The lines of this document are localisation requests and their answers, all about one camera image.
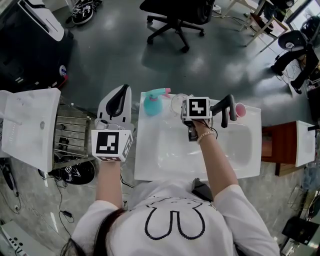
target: pink cup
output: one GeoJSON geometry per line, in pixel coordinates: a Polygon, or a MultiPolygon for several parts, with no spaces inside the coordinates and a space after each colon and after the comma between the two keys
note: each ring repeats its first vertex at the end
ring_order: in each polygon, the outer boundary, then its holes
{"type": "Polygon", "coordinates": [[[247,113],[246,106],[243,105],[242,103],[236,103],[235,113],[237,118],[243,118],[247,113]]]}

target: chair base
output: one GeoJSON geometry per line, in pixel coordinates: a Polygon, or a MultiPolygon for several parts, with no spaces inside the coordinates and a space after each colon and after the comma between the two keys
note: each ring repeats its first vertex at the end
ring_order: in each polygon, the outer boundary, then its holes
{"type": "Polygon", "coordinates": [[[205,35],[205,30],[202,27],[192,25],[189,23],[185,23],[182,20],[178,20],[176,18],[170,18],[170,17],[158,17],[158,16],[151,16],[148,15],[147,17],[147,22],[152,22],[153,20],[159,21],[166,23],[162,28],[158,29],[156,32],[154,32],[152,35],[150,35],[147,39],[147,43],[149,45],[152,45],[154,42],[154,38],[161,35],[163,32],[166,32],[169,29],[175,29],[175,32],[180,36],[181,40],[184,43],[184,47],[181,49],[183,53],[187,53],[190,49],[190,46],[187,42],[187,39],[184,35],[184,32],[182,31],[181,28],[188,28],[188,29],[193,29],[193,30],[199,30],[200,33],[199,35],[203,37],[205,35]]]}

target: dark hair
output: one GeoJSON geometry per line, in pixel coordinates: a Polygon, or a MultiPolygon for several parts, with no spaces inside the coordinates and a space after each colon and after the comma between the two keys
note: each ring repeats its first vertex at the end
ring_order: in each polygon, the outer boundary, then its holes
{"type": "Polygon", "coordinates": [[[72,238],[70,238],[62,248],[60,256],[69,256],[74,254],[76,256],[107,256],[107,234],[116,219],[124,212],[125,210],[121,208],[113,211],[103,219],[95,235],[92,252],[89,255],[84,252],[80,245],[78,245],[72,238]]]}

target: white t-shirt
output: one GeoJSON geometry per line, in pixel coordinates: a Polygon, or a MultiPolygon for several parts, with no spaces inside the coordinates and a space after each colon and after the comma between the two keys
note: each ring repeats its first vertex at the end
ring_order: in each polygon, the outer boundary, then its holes
{"type": "MultiPolygon", "coordinates": [[[[238,185],[203,201],[191,194],[191,183],[153,181],[132,193],[128,211],[107,236],[108,255],[115,256],[234,256],[235,245],[247,256],[278,256],[256,209],[238,185]]],[[[118,208],[95,201],[78,222],[72,239],[92,252],[102,220],[118,208]]]]}

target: shoe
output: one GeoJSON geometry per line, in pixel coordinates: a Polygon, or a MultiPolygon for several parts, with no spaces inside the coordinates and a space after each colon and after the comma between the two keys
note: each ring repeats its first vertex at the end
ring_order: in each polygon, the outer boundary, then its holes
{"type": "Polygon", "coordinates": [[[94,15],[92,0],[79,0],[72,11],[72,22],[76,25],[87,23],[94,15]]]}
{"type": "Polygon", "coordinates": [[[302,91],[295,87],[295,81],[290,82],[290,85],[292,86],[292,88],[295,90],[297,94],[302,94],[302,91]]]}
{"type": "Polygon", "coordinates": [[[275,65],[272,65],[270,67],[270,69],[273,71],[273,73],[277,74],[278,76],[282,76],[283,75],[282,71],[277,70],[275,65]]]}

